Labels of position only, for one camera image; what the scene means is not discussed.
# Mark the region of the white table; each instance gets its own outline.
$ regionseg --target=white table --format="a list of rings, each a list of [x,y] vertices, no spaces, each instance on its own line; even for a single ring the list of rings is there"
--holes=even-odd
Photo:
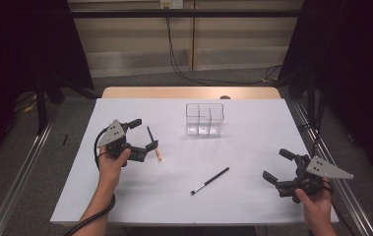
[[[220,137],[186,135],[187,103],[221,102],[225,120]],[[129,130],[127,141],[143,147],[156,140],[162,161],[152,151],[144,163],[129,161],[116,190],[108,221],[124,225],[258,225],[303,222],[302,205],[280,198],[262,177],[295,177],[296,165],[279,155],[281,148],[307,153],[282,99],[99,99],[51,221],[76,223],[97,183],[93,142],[114,119],[143,125]],[[190,192],[230,170],[195,196]],[[332,213],[332,222],[338,221]]]

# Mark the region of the black curtain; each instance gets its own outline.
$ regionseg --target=black curtain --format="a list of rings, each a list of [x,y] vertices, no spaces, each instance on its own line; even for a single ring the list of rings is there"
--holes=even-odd
[[[0,141],[11,125],[17,97],[61,78],[93,89],[91,74],[66,0],[0,0]]]

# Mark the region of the hand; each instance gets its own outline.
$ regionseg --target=hand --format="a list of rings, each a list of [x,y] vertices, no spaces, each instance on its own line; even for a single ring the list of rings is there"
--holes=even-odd
[[[104,185],[107,188],[114,190],[119,183],[119,175],[121,174],[122,165],[130,156],[131,151],[127,148],[124,149],[117,159],[113,158],[109,153],[106,152],[105,146],[100,148],[99,153],[98,185]]]
[[[330,188],[328,182],[324,182],[324,186]],[[313,235],[337,235],[331,223],[332,195],[330,191],[323,189],[316,196],[308,197],[303,190],[297,189],[295,194],[303,203],[305,222]]]

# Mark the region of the floor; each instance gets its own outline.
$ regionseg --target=floor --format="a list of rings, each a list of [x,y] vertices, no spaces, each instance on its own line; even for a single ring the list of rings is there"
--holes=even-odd
[[[266,77],[266,70],[226,70],[188,72],[188,77],[195,79],[236,80],[242,83],[254,83],[252,86],[267,86],[265,83],[255,83]],[[232,86],[231,83],[208,82],[211,86]],[[101,94],[109,86],[201,86],[193,81],[179,78],[174,73],[127,76],[120,78],[102,78],[94,81],[93,92]],[[54,210],[61,188],[73,163],[73,158],[83,137],[84,129],[89,122],[94,108],[94,101],[63,88],[66,100],[62,104],[52,104],[47,99],[49,118],[54,118],[48,138],[44,140],[42,150],[37,153],[37,159],[30,165],[29,177],[22,181],[23,189],[18,193],[17,200],[6,210],[6,221],[0,226],[0,235],[60,235],[67,227],[54,225],[49,217]],[[287,88],[280,88],[280,94],[286,98],[289,109],[293,100],[287,95]],[[18,104],[17,109],[26,105]],[[30,112],[15,113],[9,133],[0,144],[0,207],[8,196],[11,186],[29,152],[34,145],[37,131],[36,107]],[[312,147],[306,130],[301,130],[301,136],[306,141],[308,149]],[[373,166],[367,160],[361,147],[353,144],[347,135],[349,131],[340,122],[331,107],[326,106],[322,117],[321,137],[328,151],[332,154],[338,167],[352,172],[354,180],[348,182],[356,200],[361,205],[373,228]],[[361,233],[356,229],[356,222],[351,219],[351,212],[345,206],[342,194],[336,193],[335,207],[341,212],[342,222],[336,224],[339,235],[373,235],[373,232]],[[307,235],[305,225],[260,226],[260,227],[226,227],[226,228],[121,228],[110,226],[108,235]]]

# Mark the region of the metal frame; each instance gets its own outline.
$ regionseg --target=metal frame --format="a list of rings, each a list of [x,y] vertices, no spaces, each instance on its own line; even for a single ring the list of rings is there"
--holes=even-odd
[[[51,131],[52,123],[57,117],[58,108],[55,108],[52,112],[51,119],[48,122],[45,129],[42,133],[35,137],[35,140],[32,144],[31,150],[28,153],[26,160],[24,161],[23,166],[20,169],[17,177],[14,180],[7,196],[5,197],[2,205],[0,206],[0,235],[2,235],[9,218],[14,211],[15,205],[20,199],[20,195],[26,186],[26,183],[30,177],[31,171],[35,166],[35,163],[41,153],[42,147],[44,146],[48,135]]]

